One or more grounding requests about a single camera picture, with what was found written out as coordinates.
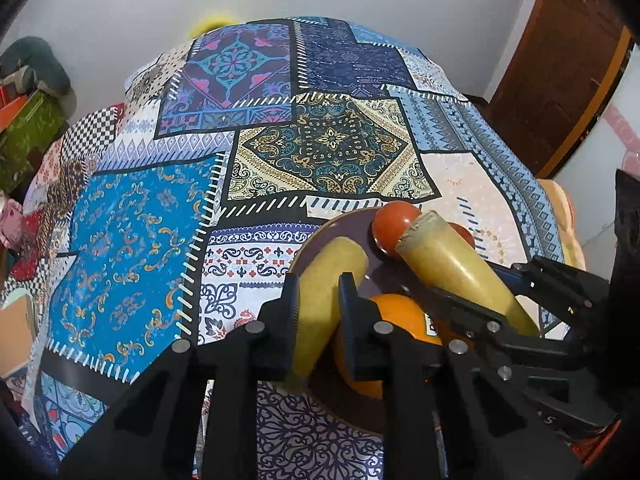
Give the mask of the large red tomato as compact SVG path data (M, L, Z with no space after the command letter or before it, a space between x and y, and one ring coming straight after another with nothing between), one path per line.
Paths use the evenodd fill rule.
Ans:
M418 207L401 200L394 200L381 207L371 222L372 237L381 252L398 258L396 245L420 214Z

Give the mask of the blue patchwork bedspread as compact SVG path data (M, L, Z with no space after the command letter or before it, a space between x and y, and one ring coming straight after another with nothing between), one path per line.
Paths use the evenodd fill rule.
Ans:
M162 53L50 146L22 203L1 289L35 307L21 433L56 471L108 387L253 321L323 223L394 200L486 260L566 258L540 183L419 49L303 16Z

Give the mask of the grey green pillow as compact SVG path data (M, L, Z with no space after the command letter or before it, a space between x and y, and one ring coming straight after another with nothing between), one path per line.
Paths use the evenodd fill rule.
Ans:
M41 90L60 98L70 91L70 77L46 40L27 36L1 53L1 83L14 84L18 94Z

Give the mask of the brown wooden door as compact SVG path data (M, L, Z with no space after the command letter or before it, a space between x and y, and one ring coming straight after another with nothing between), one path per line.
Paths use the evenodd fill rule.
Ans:
M605 106L631 32L611 0L536 0L488 120L540 178L555 174Z

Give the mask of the green patterned box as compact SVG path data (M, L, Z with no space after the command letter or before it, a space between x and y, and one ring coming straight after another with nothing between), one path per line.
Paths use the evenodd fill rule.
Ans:
M40 90L24 99L1 130L1 189L14 192L38 171L52 143L67 127L58 101Z

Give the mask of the small red tomato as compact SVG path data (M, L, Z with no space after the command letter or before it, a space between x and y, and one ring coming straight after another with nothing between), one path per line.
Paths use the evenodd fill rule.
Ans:
M475 247L475 240L471 232L464 226L460 226L456 222L450 222L449 226L454 229L472 248Z

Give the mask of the dark purple round plate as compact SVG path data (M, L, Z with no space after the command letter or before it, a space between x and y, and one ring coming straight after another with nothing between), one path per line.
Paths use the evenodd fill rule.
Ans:
M309 268L311 259L339 236L359 244L369 270L360 286L352 274L338 278L341 321L328 348L308 379L308 389L328 411L346 424L370 434L386 430L386 416L399 422L403 412L434 401L427 382L442 364L444 347L426 339L426 322L409 330L424 315L416 298L426 293L406 266L386 257L371 234L374 208L351 211L328 222L300 250L294 271Z

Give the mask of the large orange with sticker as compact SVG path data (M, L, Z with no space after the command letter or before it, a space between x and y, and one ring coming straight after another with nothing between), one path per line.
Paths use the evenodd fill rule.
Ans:
M384 350L387 353L385 362L388 365L398 364L404 356L412 356L411 347L417 342L442 346L442 340L436 333L430 316L423 311L416 300L401 294L379 294L370 296L380 312L381 320L394 326L393 333L384 338ZM384 382L382 380L365 380L358 382L352 377L346 362L346 350L343 330L338 328L333 343L333 357L337 371L346 385L356 393L373 400L382 401Z

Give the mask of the orange yellow fleece blanket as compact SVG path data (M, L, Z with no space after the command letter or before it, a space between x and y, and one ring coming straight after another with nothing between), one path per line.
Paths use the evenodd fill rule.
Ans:
M564 261L568 266L587 270L586 259L575 232L576 218L570 196L559 183L550 179L539 179L538 183L546 192L559 228Z

